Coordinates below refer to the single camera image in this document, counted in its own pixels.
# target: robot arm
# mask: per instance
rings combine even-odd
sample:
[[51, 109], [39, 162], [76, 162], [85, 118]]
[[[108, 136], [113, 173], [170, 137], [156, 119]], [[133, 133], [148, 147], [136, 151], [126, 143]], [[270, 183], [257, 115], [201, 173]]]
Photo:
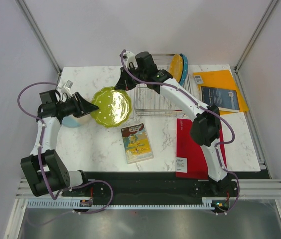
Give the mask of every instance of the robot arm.
[[[71, 87], [68, 82], [59, 91], [61, 93], [68, 92], [66, 87]], [[57, 135], [64, 117], [73, 115], [78, 118], [98, 109], [96, 105], [86, 101], [78, 92], [67, 97], [66, 101], [57, 99], [57, 94], [61, 98], [56, 90], [40, 93], [42, 104], [39, 107], [38, 116], [43, 119], [44, 125], [41, 121], [37, 122], [38, 134], [35, 146], [30, 156], [21, 160], [21, 167], [25, 177], [33, 194], [37, 197], [48, 193], [39, 166], [38, 154], [40, 147], [42, 164], [43, 166], [48, 166], [45, 174], [52, 191], [82, 184], [82, 172], [69, 172], [56, 153]], [[43, 127], [44, 138], [40, 145]]]
[[[132, 61], [129, 60], [129, 57], [136, 60], [138, 68], [134, 63], [131, 63]], [[227, 176], [227, 173], [221, 168], [215, 147], [216, 143], [219, 142], [219, 131], [221, 129], [220, 120], [211, 113], [199, 108], [189, 97], [179, 92], [178, 89], [186, 90], [178, 84], [173, 76], [166, 70], [158, 70], [152, 55], [148, 52], [142, 52], [136, 56], [127, 52], [124, 53], [123, 58], [126, 60], [126, 67], [129, 68], [129, 71], [136, 78], [146, 82], [164, 82], [177, 87], [177, 89], [174, 89], [165, 85], [147, 85], [149, 88], [174, 102], [180, 109], [184, 110], [193, 121], [194, 124], [191, 130], [191, 137], [202, 148], [208, 166], [209, 178], [211, 181], [219, 184]], [[115, 85], [115, 89], [130, 90], [137, 84], [139, 84], [139, 82], [130, 77], [122, 67], [121, 76]], [[202, 107], [206, 109], [208, 108], [219, 114], [217, 106], [208, 106], [195, 97], [193, 98]], [[222, 165], [224, 165], [221, 153], [220, 161]]]

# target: yellow book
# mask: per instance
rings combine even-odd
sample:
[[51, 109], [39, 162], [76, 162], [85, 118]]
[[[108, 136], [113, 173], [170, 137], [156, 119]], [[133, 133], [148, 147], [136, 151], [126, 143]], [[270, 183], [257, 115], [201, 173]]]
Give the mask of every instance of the yellow book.
[[[229, 70], [222, 71], [206, 71], [194, 73], [194, 77], [200, 75], [203, 84], [198, 84], [199, 91], [201, 91], [201, 86], [223, 88], [228, 90], [235, 90], [238, 96], [238, 103], [240, 111], [248, 111], [248, 105], [242, 96], [234, 78]], [[230, 111], [220, 111], [221, 115], [230, 114]]]
[[127, 164], [154, 157], [143, 123], [121, 129]]

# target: dark blue book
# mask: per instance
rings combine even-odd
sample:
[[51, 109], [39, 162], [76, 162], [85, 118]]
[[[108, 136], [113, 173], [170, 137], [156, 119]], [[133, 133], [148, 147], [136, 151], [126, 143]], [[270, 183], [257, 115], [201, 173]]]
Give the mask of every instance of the dark blue book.
[[235, 90], [201, 86], [202, 102], [216, 105], [221, 111], [239, 112], [238, 96]]

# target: book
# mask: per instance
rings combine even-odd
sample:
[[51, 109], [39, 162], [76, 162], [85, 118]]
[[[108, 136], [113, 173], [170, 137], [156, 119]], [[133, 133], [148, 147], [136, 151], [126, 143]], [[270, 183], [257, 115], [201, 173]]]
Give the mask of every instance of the book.
[[[249, 110], [248, 105], [244, 97], [242, 96], [239, 87], [237, 86], [230, 70], [196, 72], [194, 73], [194, 78], [195, 79], [200, 78], [200, 77], [196, 78], [196, 76], [200, 76], [202, 78], [202, 84], [197, 83], [199, 91], [202, 86], [235, 90], [238, 95], [238, 103], [239, 103], [240, 111], [245, 112]], [[221, 115], [230, 114], [230, 113], [232, 112], [220, 111]]]
[[143, 123], [121, 129], [127, 164], [154, 158]]
[[[193, 122], [188, 119], [177, 119], [176, 177], [208, 180], [208, 167], [201, 147], [193, 141], [190, 130]], [[224, 141], [220, 130], [220, 142]], [[227, 166], [225, 147], [220, 151]]]
[[201, 100], [208, 105], [216, 105], [221, 111], [239, 112], [237, 91], [202, 86]]

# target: white label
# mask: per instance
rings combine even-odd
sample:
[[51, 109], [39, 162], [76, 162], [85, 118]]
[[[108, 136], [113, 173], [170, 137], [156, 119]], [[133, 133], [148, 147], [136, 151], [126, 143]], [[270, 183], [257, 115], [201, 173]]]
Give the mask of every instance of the white label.
[[187, 158], [176, 158], [176, 172], [187, 173]]
[[202, 80], [201, 75], [196, 75], [195, 81], [197, 82], [197, 84], [204, 84], [204, 81]]

